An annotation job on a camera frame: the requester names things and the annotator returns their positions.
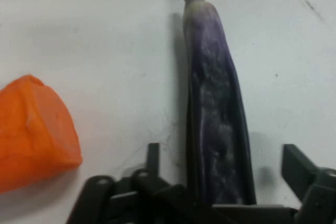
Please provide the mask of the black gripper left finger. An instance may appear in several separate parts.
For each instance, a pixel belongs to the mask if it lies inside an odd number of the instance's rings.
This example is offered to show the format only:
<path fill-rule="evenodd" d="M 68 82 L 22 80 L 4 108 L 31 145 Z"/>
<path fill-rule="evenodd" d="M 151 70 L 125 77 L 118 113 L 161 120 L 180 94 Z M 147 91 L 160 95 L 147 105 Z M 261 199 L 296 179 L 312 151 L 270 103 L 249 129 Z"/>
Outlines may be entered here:
<path fill-rule="evenodd" d="M 114 181 L 89 178 L 67 223 L 208 223 L 211 210 L 195 201 L 182 185 L 159 176 L 160 145 L 150 143 L 145 167 Z"/>

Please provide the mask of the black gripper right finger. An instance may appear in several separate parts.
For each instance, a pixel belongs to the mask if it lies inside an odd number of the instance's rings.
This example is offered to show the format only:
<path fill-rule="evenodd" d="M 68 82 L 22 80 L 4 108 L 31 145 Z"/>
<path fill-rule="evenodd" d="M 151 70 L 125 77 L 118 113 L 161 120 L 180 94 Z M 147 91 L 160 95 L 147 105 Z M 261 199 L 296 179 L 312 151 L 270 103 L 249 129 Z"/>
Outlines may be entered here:
<path fill-rule="evenodd" d="M 335 170 L 316 166 L 294 144 L 285 144 L 281 175 L 301 202 L 295 223 L 335 222 Z"/>

